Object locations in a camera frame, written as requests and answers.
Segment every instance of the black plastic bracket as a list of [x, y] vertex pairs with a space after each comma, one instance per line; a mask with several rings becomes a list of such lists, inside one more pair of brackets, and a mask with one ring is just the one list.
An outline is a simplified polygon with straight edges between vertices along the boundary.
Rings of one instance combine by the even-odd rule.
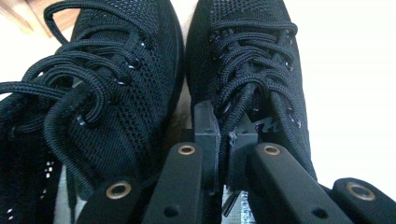
[[255, 125], [245, 114], [230, 133], [232, 139], [230, 146], [230, 157], [227, 172], [227, 187], [231, 191], [248, 190], [248, 180], [246, 178], [246, 162], [248, 155], [257, 146], [259, 136]]
[[85, 204], [77, 223], [140, 223], [158, 176], [139, 183], [128, 176], [108, 179]]
[[354, 223], [396, 223], [395, 202], [365, 181], [338, 179], [330, 195]]
[[219, 189], [220, 130], [210, 101], [194, 107], [194, 143], [203, 149], [203, 187], [214, 194]]
[[202, 152], [194, 143], [171, 148], [143, 223], [203, 223]]
[[257, 223], [352, 223], [282, 146], [257, 145], [247, 162], [247, 178]]

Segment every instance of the metal grommet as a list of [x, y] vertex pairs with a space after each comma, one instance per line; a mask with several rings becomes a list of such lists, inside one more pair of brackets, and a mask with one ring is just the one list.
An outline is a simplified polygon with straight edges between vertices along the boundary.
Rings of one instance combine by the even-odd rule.
[[151, 38], [143, 37], [142, 41], [140, 42], [140, 46], [142, 46], [144, 49], [152, 49]]
[[142, 63], [140, 62], [140, 60], [138, 58], [134, 58], [129, 63], [126, 63], [126, 65], [128, 66], [128, 68], [134, 69], [134, 70], [139, 70], [142, 67]]
[[87, 122], [85, 121], [85, 118], [82, 115], [78, 115], [77, 117], [77, 122], [80, 126], [86, 126]]
[[[115, 192], [116, 188], [123, 188], [123, 190], [121, 190], [120, 192], [117, 192], [117, 191]], [[121, 199], [121, 198], [125, 197], [126, 195], [128, 195], [131, 192], [131, 190], [132, 190], [132, 187], [128, 182], [120, 181], [120, 182], [113, 184], [106, 190], [106, 196], [109, 199], [117, 200], [117, 199]]]
[[177, 151], [181, 155], [189, 156], [195, 152], [195, 147], [192, 147], [189, 145], [183, 145], [183, 146], [179, 147]]
[[367, 189], [363, 185], [354, 182], [349, 182], [346, 184], [346, 188], [350, 194], [361, 200], [373, 201], [375, 199], [375, 194], [370, 189]]
[[218, 31], [218, 30], [212, 32], [212, 34], [209, 36], [209, 39], [208, 39], [209, 44], [212, 44], [213, 42], [218, 40], [219, 39], [219, 35], [220, 35], [220, 31]]
[[297, 128], [301, 128], [302, 123], [301, 120], [298, 119], [295, 115], [294, 115], [294, 111], [292, 108], [288, 108], [288, 114], [290, 117], [291, 122], [295, 123], [295, 125], [297, 126]]
[[289, 40], [289, 44], [292, 45], [293, 44], [293, 39], [291, 38], [290, 35], [287, 36], [288, 40]]
[[285, 62], [285, 66], [288, 68], [290, 72], [294, 70], [293, 64], [289, 62]]
[[272, 156], [276, 156], [280, 154], [280, 149], [277, 147], [264, 147], [264, 151], [267, 154], [270, 154]]
[[129, 85], [132, 82], [132, 79], [127, 77], [125, 80], [118, 79], [117, 77], [114, 78], [114, 81], [117, 82], [120, 86]]

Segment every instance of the mesh upper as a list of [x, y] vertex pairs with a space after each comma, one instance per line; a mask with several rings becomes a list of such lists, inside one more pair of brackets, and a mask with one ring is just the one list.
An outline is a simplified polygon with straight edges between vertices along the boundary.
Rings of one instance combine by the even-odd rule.
[[211, 12], [212, 21], [225, 18], [265, 18], [276, 21], [287, 15], [283, 1], [278, 0], [214, 0]]
[[[97, 180], [96, 187], [114, 175], [143, 180], [161, 169], [163, 133], [181, 89], [177, 70], [181, 54], [177, 48], [182, 47], [177, 45], [181, 44], [181, 40], [177, 42], [179, 31], [174, 25], [177, 19], [167, 0], [101, 2], [116, 7], [139, 26], [104, 12], [83, 9], [72, 40], [101, 25], [123, 26], [131, 31], [129, 35], [110, 30], [83, 38], [123, 43], [124, 49], [137, 57], [142, 67], [139, 71], [128, 70], [123, 58], [107, 55], [133, 81], [121, 86], [108, 70], [97, 68], [96, 73], [106, 77], [105, 84], [111, 86], [118, 98], [104, 111], [99, 125], [94, 128], [81, 127], [76, 119], [81, 111], [92, 109], [94, 103], [90, 88], [85, 84], [71, 90], [52, 108], [43, 108], [37, 98], [20, 94], [12, 94], [0, 102], [0, 223], [52, 223], [62, 165], [50, 152], [53, 149], [49, 148], [51, 140], [43, 136], [46, 130], [9, 138], [12, 128], [31, 119], [37, 110], [47, 114], [46, 122], [49, 117], [55, 118], [59, 124], [58, 140], [71, 143], [69, 153], [75, 161], [87, 164], [86, 172]], [[151, 34], [152, 49], [140, 45], [140, 29]], [[87, 192], [82, 188], [80, 193]]]
[[[225, 64], [222, 64], [221, 60], [213, 60], [212, 46], [208, 41], [209, 37], [213, 35], [211, 33], [212, 24], [217, 21], [237, 19], [259, 19], [266, 23], [290, 21], [288, 11], [282, 0], [200, 0], [191, 22], [186, 47], [187, 80], [191, 93], [192, 112], [193, 107], [202, 101], [210, 100], [216, 106], [219, 97], [219, 70]], [[236, 33], [262, 32], [262, 30], [244, 29], [244, 27], [234, 28], [233, 31]], [[303, 80], [295, 40], [293, 40], [289, 50], [294, 57], [292, 75], [288, 76], [293, 83], [290, 89], [296, 94], [297, 108], [294, 109], [299, 114], [303, 126], [300, 129], [295, 128], [296, 125], [290, 121], [290, 115], [287, 114], [288, 108], [276, 93], [271, 93], [268, 99], [256, 94], [257, 98], [252, 99], [246, 112], [250, 114], [250, 109], [253, 107], [255, 109], [259, 108], [262, 119], [268, 117], [279, 121], [281, 132], [272, 135], [266, 134], [265, 140], [282, 145], [289, 149], [292, 154], [297, 150], [306, 151], [307, 158], [304, 158], [304, 160], [310, 163]], [[309, 167], [308, 169], [308, 172], [315, 176], [313, 169]]]

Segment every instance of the white background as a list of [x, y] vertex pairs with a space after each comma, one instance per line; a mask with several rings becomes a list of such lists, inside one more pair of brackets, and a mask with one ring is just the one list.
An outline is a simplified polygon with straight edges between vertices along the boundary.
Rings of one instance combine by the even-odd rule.
[[[186, 34], [196, 0], [172, 1]], [[299, 26], [312, 159], [321, 184], [356, 177], [396, 200], [396, 2], [287, 0]], [[0, 16], [0, 81], [58, 45]]]

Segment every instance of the shoelace loop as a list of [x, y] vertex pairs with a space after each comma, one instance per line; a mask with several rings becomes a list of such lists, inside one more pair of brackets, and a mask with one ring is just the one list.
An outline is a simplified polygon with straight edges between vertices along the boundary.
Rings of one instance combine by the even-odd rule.
[[[218, 117], [222, 116], [220, 111], [229, 111], [225, 108], [233, 104], [230, 103], [232, 97], [249, 83], [261, 92], [275, 91], [282, 95], [287, 100], [289, 111], [294, 111], [296, 101], [287, 78], [293, 71], [294, 57], [290, 50], [279, 44], [282, 33], [288, 39], [288, 44], [292, 44], [297, 26], [291, 22], [265, 23], [255, 19], [213, 23], [209, 42], [212, 43], [213, 58], [221, 60]], [[276, 54], [282, 57], [283, 63], [273, 60]], [[262, 69], [247, 74], [242, 67], [249, 63]]]
[[[146, 49], [152, 47], [151, 36], [146, 27], [137, 24], [130, 17], [121, 13], [116, 8], [95, 1], [62, 1], [46, 8], [44, 18], [49, 30], [59, 40], [62, 46], [56, 51], [55, 55], [33, 64], [23, 76], [21, 82], [0, 83], [0, 93], [16, 92], [38, 95], [52, 100], [61, 99], [70, 87], [54, 86], [61, 77], [76, 77], [86, 83], [94, 95], [95, 104], [92, 110], [84, 115], [78, 116], [78, 122], [81, 125], [97, 123], [109, 103], [113, 102], [116, 96], [112, 93], [111, 85], [107, 85], [108, 77], [98, 75], [98, 69], [105, 68], [110, 71], [113, 80], [121, 85], [129, 84], [132, 81], [130, 70], [139, 70], [142, 66], [141, 61], [130, 51], [126, 50], [119, 42], [80, 39], [72, 42], [62, 35], [53, 14], [69, 8], [94, 9], [103, 11], [128, 21], [141, 31], [141, 45]], [[87, 36], [106, 29], [129, 33], [127, 29], [121, 26], [109, 25], [99, 26], [85, 32], [80, 36]], [[125, 64], [120, 66], [108, 59], [108, 56], [121, 57]], [[42, 119], [32, 120], [31, 123], [17, 127], [14, 130], [37, 130], [42, 127]]]
[[221, 120], [222, 181], [227, 170], [227, 136], [244, 116], [256, 91], [263, 95], [276, 92], [283, 99], [290, 120], [297, 128], [302, 126], [290, 78], [294, 56], [287, 47], [293, 43], [297, 26], [289, 21], [223, 20], [212, 24], [210, 34], [212, 57], [220, 67], [215, 114]]

